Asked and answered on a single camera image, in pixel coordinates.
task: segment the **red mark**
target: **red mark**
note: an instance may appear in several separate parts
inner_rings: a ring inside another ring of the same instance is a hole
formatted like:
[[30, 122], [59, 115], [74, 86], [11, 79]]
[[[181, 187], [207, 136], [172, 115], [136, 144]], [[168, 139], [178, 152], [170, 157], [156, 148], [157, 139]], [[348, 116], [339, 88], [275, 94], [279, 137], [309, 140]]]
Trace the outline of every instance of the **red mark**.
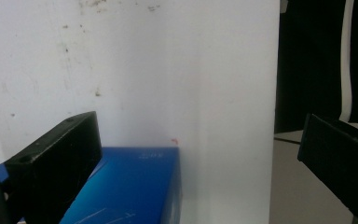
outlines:
[[179, 141], [176, 138], [171, 139], [173, 143], [175, 143], [177, 146], [179, 145]]

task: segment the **black cable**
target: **black cable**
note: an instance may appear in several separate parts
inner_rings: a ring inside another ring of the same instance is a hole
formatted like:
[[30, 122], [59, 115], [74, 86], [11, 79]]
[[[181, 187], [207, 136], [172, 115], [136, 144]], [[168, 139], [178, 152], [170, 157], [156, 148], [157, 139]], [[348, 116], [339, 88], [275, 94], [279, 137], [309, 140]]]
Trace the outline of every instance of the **black cable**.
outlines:
[[289, 139], [284, 139], [284, 138], [274, 137], [274, 140], [280, 141], [280, 142], [287, 142], [287, 143], [291, 143], [291, 144], [296, 144], [296, 145], [301, 145], [301, 142], [297, 142], [297, 141], [293, 141], [293, 140], [289, 140]]

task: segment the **black cloth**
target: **black cloth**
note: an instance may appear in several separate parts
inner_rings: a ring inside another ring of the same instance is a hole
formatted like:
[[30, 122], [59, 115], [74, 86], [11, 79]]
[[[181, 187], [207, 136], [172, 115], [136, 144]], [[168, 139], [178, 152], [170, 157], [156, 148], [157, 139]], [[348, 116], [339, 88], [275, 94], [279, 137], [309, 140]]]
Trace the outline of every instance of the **black cloth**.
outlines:
[[[345, 0], [291, 0], [281, 14], [275, 133], [302, 130], [308, 113], [341, 114]], [[358, 0], [351, 24], [351, 122], [358, 122]]]

